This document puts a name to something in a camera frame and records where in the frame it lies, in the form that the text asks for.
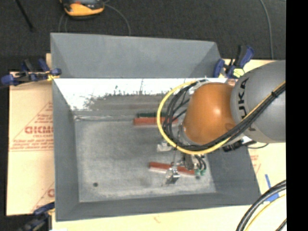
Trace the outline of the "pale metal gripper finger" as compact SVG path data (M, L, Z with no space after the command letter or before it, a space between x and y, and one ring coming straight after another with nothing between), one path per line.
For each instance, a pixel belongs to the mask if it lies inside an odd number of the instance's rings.
M163 152L169 152L173 149L171 145L168 143L159 143L157 144L157 152L163 153Z
M169 168L166 172L166 181L165 184L176 184L180 179L180 174L176 168Z

